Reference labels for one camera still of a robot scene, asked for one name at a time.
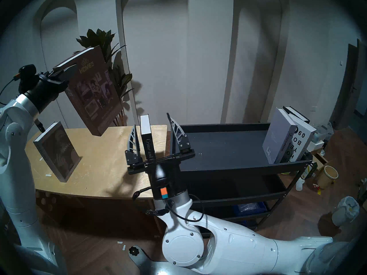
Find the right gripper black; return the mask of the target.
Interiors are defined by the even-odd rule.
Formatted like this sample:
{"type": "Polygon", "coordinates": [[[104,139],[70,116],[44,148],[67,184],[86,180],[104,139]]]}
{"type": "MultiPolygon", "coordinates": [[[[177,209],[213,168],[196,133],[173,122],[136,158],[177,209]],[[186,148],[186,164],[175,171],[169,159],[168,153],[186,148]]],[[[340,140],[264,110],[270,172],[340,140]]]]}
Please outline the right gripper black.
{"type": "Polygon", "coordinates": [[[150,182],[149,187],[138,190],[133,194],[133,200],[136,200],[141,193],[147,190],[152,191],[154,200],[172,198],[187,191],[179,165],[182,161],[193,158],[195,152],[191,152],[188,136],[181,126],[170,117],[169,113],[167,113],[167,118],[180,153],[152,161],[142,161],[136,125],[132,127],[127,141],[127,150],[125,151],[128,173],[134,175],[145,172],[148,174],[150,182]]]}

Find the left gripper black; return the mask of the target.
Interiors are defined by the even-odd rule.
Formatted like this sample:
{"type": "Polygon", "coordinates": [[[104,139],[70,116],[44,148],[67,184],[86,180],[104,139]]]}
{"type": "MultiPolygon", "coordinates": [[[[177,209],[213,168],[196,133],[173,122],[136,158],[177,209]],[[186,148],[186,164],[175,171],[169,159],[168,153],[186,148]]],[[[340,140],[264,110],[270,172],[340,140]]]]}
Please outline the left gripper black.
{"type": "Polygon", "coordinates": [[[51,73],[36,73],[35,65],[19,69],[19,93],[25,95],[41,113],[65,91],[77,72],[77,65],[56,67],[51,73]]]}

